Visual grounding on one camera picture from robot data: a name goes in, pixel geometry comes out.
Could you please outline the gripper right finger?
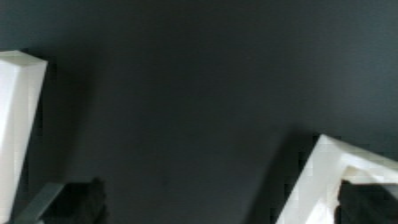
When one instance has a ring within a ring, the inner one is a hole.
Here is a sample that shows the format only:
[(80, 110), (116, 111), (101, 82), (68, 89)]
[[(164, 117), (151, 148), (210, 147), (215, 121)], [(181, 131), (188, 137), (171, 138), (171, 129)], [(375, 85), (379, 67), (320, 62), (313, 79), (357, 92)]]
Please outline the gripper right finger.
[(334, 224), (398, 224), (398, 184), (341, 182)]

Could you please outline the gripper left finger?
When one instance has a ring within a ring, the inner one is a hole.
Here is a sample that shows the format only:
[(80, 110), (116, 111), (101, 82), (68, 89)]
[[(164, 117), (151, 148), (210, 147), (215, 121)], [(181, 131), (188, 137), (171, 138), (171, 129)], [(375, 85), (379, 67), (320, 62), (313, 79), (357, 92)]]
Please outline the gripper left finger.
[(105, 182), (48, 183), (11, 224), (109, 224)]

